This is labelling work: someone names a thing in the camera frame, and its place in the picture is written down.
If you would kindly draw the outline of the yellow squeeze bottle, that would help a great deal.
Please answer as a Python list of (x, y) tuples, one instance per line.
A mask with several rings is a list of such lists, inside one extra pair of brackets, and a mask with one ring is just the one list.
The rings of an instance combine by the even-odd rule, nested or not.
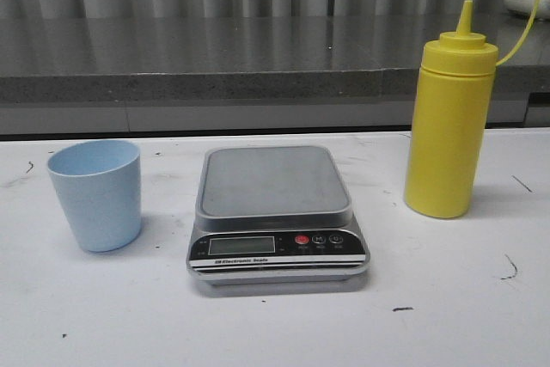
[(455, 30), (425, 44), (404, 188), (412, 210), (444, 219), (468, 211), (496, 69), (523, 45), (539, 4), (534, 0), (521, 37), (503, 58), (472, 31), (472, 0), (463, 3)]

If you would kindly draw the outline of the silver electronic kitchen scale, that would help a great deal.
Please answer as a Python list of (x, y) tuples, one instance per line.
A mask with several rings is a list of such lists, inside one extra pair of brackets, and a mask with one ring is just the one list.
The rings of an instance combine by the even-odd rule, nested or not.
[(347, 281), (370, 251), (331, 152), (221, 148), (205, 155), (186, 264), (211, 286)]

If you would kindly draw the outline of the light blue plastic cup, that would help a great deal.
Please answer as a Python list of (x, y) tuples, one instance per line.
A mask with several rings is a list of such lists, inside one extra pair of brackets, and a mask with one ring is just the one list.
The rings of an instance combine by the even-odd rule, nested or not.
[(55, 153), (47, 168), (79, 247), (102, 253), (133, 242), (142, 228), (140, 149), (94, 140)]

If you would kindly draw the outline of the grey stone counter ledge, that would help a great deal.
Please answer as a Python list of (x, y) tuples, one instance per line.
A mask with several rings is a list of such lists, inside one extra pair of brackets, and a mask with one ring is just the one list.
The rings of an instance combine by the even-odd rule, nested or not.
[(4, 19), (1, 136), (407, 130), (456, 15)]

